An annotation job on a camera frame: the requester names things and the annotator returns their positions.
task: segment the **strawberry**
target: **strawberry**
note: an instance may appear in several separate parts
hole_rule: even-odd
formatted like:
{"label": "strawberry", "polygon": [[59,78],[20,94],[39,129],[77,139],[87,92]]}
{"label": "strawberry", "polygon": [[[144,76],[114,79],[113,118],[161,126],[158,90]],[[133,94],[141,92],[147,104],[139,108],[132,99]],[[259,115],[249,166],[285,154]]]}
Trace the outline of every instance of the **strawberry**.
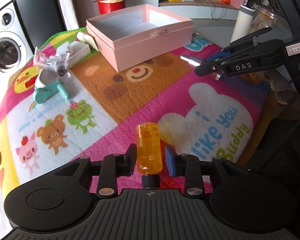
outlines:
{"label": "strawberry", "polygon": [[27,136],[23,136],[22,140],[21,140],[21,145],[24,146],[26,145],[28,142],[28,137]]}
{"label": "strawberry", "polygon": [[79,106],[79,104],[77,102],[71,102],[70,103],[70,108],[71,109],[76,109],[76,108],[78,108],[78,106]]}

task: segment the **screw head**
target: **screw head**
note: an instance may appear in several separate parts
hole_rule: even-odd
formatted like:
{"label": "screw head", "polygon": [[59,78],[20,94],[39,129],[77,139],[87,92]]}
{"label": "screw head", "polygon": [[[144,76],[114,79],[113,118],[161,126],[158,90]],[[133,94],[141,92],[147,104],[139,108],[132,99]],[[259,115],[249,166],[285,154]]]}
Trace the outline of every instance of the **screw head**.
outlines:
{"label": "screw head", "polygon": [[104,187],[101,190],[99,190],[99,194],[103,196],[110,196],[114,193],[114,190],[109,187]]}
{"label": "screw head", "polygon": [[219,73],[217,74],[217,76],[216,76],[216,80],[217,80],[217,81],[220,79],[221,75],[222,75],[222,72],[219,72]]}
{"label": "screw head", "polygon": [[189,195],[192,195],[192,196],[197,196],[197,195],[200,195],[202,194],[202,189],[198,188],[198,187],[191,187],[187,190],[188,194]]}

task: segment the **bear face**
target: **bear face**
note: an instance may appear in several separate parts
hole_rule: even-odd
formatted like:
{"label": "bear face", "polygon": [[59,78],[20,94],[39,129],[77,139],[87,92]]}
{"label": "bear face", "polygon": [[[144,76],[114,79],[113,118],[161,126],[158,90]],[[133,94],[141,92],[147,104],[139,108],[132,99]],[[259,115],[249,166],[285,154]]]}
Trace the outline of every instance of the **bear face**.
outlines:
{"label": "bear face", "polygon": [[71,68],[96,101],[120,123],[192,68],[166,53],[117,73],[98,53]]}
{"label": "bear face", "polygon": [[53,148],[54,154],[59,153],[59,147],[66,148],[68,145],[64,142],[66,135],[63,135],[66,125],[63,122],[63,115],[58,114],[54,120],[47,120],[44,127],[39,127],[37,136],[41,137],[44,144],[49,144],[49,149]]}

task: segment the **plastic bag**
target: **plastic bag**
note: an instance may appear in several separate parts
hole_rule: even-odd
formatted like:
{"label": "plastic bag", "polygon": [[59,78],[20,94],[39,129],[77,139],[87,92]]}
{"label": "plastic bag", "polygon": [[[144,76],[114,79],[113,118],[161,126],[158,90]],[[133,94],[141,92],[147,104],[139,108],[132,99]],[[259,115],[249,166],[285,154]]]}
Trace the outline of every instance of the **plastic bag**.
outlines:
{"label": "plastic bag", "polygon": [[69,52],[66,52],[65,54],[62,54],[60,56],[48,57],[36,47],[34,52],[33,64],[38,68],[44,68],[49,71],[54,71],[60,77],[63,77],[65,75],[70,77],[70,73],[68,71],[69,57]]}

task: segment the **black bottle cap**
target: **black bottle cap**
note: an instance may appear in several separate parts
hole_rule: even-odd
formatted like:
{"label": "black bottle cap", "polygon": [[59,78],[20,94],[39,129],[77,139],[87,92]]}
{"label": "black bottle cap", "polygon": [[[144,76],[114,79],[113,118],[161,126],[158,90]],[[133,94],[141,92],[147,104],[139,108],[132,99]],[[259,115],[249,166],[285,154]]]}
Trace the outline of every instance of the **black bottle cap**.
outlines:
{"label": "black bottle cap", "polygon": [[142,188],[160,188],[159,174],[142,175]]}

